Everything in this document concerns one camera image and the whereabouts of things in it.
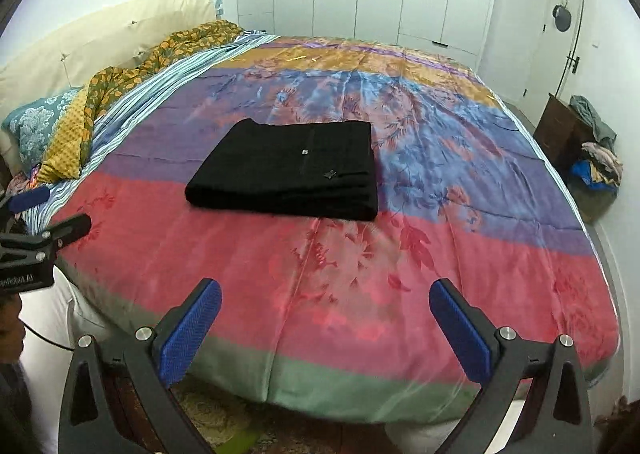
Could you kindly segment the black pants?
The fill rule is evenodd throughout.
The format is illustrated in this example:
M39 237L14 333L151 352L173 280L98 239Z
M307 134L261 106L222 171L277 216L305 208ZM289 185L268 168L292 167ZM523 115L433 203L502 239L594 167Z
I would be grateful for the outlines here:
M237 122L184 189L194 207L372 221L378 184L370 122Z

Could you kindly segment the white trousers leg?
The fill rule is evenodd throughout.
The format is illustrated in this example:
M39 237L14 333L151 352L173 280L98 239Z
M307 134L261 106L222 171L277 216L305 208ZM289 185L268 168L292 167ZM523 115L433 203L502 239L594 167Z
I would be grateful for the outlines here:
M70 348L85 334L102 339L115 326L99 314L59 268L54 284L25 292L20 318L29 327L24 339L21 366L32 399L32 422L43 452L58 452L58 420Z

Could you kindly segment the yellow dotted pillow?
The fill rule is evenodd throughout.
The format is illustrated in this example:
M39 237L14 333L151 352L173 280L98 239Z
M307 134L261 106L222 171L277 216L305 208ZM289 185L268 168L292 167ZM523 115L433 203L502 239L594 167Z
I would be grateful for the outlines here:
M91 116L86 114L88 90L88 84L80 89L58 121L36 177L39 183L79 178L81 147L92 135Z

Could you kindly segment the teal floral pillow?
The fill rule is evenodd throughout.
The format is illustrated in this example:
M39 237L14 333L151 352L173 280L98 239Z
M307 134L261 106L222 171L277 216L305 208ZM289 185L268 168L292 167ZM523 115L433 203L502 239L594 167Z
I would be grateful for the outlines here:
M42 161L58 121L79 91L79 88L70 88L17 107L2 122L1 127L8 130L17 143L17 153L24 174L29 174Z

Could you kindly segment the patterned floor rug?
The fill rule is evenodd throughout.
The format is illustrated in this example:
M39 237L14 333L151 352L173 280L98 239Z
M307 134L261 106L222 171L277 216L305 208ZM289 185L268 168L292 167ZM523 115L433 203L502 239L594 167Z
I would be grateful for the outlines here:
M395 453L384 428L309 417L188 376L171 388L217 453Z

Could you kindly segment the blue striped bed sheet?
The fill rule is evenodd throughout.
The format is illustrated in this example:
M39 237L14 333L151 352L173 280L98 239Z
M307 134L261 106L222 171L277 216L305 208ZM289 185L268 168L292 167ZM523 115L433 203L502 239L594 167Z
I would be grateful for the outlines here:
M22 213L27 232L37 234L43 231L53 216L79 188L81 182L101 165L107 155L111 154L140 122L150 116L180 87L214 65L237 58L249 50L276 39L276 36L266 32L246 32L231 44L200 51L169 65L166 70L162 70L126 93L96 122L89 159L82 166L80 176L77 179L61 180L51 184L50 198L47 203Z

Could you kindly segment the orange floral green blanket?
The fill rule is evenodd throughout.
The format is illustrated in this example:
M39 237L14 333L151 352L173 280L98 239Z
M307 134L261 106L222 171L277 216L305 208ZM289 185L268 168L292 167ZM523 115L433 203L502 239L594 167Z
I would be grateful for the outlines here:
M96 121L114 102L169 65L195 53L231 44L242 32L238 24L226 20L204 23L173 32L146 52L137 66L108 66L97 72L87 84L84 130L79 147L81 166L88 162Z

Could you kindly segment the cream padded headboard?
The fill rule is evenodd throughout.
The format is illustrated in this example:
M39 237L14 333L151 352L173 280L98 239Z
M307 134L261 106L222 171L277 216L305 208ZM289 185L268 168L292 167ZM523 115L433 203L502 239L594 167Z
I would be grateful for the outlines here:
M214 18L214 0L132 0L78 18L1 67L1 117L107 66L131 65L173 32Z

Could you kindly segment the colourful striped bedspread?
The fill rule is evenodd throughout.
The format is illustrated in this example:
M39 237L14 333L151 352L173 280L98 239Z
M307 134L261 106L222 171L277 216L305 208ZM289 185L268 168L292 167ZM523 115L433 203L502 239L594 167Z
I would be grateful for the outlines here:
M618 348L608 283L544 154L467 68L394 47L280 38L115 104L80 181L67 277L124 330L202 278L224 305L193 374L355 422L439 422L475 394L431 315L449 278L523 337L573 337L589 380Z

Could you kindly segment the pile of clothes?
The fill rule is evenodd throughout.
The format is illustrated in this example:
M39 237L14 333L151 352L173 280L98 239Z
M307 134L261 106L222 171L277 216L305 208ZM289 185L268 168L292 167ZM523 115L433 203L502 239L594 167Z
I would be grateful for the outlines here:
M572 96L570 108L590 131L587 141L580 144L579 159L570 168L570 174L591 191L616 193L624 172L622 161L614 153L617 134L584 96Z

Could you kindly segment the dark wooden side table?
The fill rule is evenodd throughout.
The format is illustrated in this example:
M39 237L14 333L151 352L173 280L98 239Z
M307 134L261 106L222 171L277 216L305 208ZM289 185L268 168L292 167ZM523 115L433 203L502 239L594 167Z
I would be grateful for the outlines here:
M616 193L591 191L570 174L570 168L579 159L580 144L589 137L589 128L574 110L553 94L549 96L535 129L534 139L574 197L582 220L593 223L608 211L619 190Z

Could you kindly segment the white door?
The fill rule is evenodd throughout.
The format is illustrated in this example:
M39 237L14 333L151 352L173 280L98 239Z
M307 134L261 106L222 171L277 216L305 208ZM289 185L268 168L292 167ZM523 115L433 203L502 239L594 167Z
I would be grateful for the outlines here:
M552 9L559 0L547 0L541 33L530 66L520 111L536 126L540 121L549 96L559 98L570 78L577 60L577 49L587 0L568 0L572 24L567 32L559 32L552 18Z

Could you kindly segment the dark round door hanging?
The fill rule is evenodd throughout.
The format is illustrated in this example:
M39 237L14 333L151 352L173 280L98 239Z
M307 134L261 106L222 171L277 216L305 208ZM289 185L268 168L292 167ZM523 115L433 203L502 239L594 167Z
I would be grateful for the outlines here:
M552 9L554 26L559 32L567 32L572 24L572 14L568 10L568 0L559 0Z

